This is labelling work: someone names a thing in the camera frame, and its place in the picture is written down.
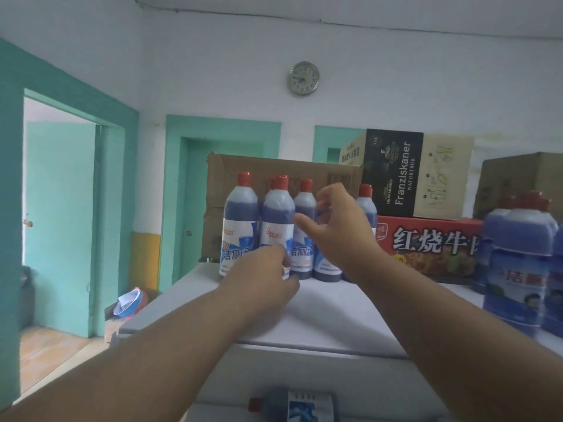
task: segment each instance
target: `wall clock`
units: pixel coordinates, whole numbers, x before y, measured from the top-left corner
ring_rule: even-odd
[[[319,86],[319,70],[310,62],[299,62],[291,70],[287,77],[289,88],[299,96],[305,96],[314,92]]]

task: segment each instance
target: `human hand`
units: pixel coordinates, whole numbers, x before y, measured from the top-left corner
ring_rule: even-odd
[[[218,290],[240,299],[252,317],[281,311],[299,290],[297,277],[282,280],[283,266],[289,263],[281,244],[257,248],[233,264]]]
[[[320,223],[326,227],[300,213],[295,214],[295,224],[313,239],[328,261],[347,275],[362,258],[382,251],[364,211],[341,183],[320,190],[317,207],[323,213]]]

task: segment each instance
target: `ceiling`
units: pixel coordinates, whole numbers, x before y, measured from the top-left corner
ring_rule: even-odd
[[[563,0],[137,0],[165,9],[444,33],[563,38]]]

